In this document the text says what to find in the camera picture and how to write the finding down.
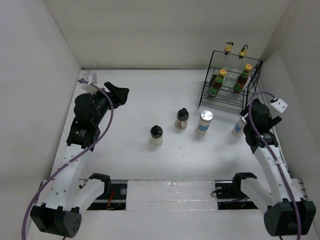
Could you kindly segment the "yellow cap sauce bottle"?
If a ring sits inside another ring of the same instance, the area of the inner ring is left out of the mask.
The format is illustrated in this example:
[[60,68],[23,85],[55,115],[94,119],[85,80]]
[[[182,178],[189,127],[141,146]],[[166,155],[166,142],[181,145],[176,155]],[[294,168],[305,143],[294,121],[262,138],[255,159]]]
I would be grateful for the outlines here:
[[253,69],[253,66],[251,64],[246,64],[244,69],[241,71],[240,75],[236,79],[234,86],[233,86],[233,91],[235,93],[241,93],[242,90],[245,88],[245,85],[248,81],[249,75]]
[[223,81],[224,78],[227,74],[227,71],[225,69],[221,69],[217,75],[217,77],[215,78],[215,80],[212,83],[212,86],[210,86],[209,90],[208,90],[208,95],[210,97],[216,97],[220,88],[223,85]]

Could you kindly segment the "blue label silver cap jar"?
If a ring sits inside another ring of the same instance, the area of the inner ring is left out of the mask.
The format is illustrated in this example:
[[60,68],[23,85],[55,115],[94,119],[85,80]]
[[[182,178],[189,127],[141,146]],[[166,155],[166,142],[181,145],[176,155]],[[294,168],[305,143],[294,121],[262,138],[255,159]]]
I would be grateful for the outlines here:
[[201,135],[205,135],[209,129],[209,126],[212,122],[213,117],[214,115],[211,111],[209,110],[202,111],[199,116],[199,121],[196,127],[196,131]]

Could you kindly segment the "glass oil bottle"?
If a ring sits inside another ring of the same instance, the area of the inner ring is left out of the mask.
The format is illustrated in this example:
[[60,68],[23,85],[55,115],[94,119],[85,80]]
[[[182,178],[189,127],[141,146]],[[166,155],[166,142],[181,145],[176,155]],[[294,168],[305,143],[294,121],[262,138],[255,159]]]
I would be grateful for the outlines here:
[[223,55],[220,58],[220,66],[219,66],[220,69],[225,69],[225,70],[228,69],[229,55],[233,49],[233,45],[234,43],[232,41],[226,43],[226,46],[224,47],[224,50],[223,50]]
[[240,73],[244,68],[244,59],[247,55],[247,50],[249,48],[248,44],[245,44],[239,51],[237,57],[233,60],[231,64],[231,70],[235,73]]

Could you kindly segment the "brown spice jar black cap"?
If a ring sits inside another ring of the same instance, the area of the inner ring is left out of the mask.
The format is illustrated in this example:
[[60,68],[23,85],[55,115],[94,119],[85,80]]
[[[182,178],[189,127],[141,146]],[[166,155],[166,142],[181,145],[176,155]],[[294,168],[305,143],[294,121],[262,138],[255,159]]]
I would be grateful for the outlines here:
[[180,109],[176,114],[175,126],[180,129],[184,130],[189,121],[189,112],[186,108]]

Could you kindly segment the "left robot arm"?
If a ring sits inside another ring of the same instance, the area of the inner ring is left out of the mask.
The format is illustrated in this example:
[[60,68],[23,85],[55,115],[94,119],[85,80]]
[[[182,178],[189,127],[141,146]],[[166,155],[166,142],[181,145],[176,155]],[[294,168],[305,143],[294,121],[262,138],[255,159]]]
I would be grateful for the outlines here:
[[79,179],[86,164],[88,152],[92,152],[107,131],[99,124],[107,111],[111,114],[127,102],[130,90],[116,87],[111,82],[100,88],[87,80],[79,80],[88,87],[74,101],[74,119],[66,140],[66,150],[61,167],[49,177],[54,181],[47,197],[36,206],[31,203],[28,214],[42,233],[73,238],[79,231],[84,212],[98,198],[111,194],[109,175],[93,173],[83,187]]

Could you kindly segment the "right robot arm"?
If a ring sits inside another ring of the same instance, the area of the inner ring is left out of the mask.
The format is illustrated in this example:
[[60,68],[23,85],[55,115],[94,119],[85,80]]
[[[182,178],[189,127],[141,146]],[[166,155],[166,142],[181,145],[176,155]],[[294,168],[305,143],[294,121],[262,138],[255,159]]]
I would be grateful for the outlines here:
[[272,237],[296,236],[309,233],[316,215],[316,206],[304,199],[295,186],[282,160],[279,143],[271,129],[282,119],[280,114],[287,104],[273,98],[269,105],[259,99],[251,100],[240,113],[246,117],[243,128],[246,143],[260,164],[269,190],[266,190],[251,172],[236,173],[231,191],[237,197],[251,199],[263,215],[264,226]]

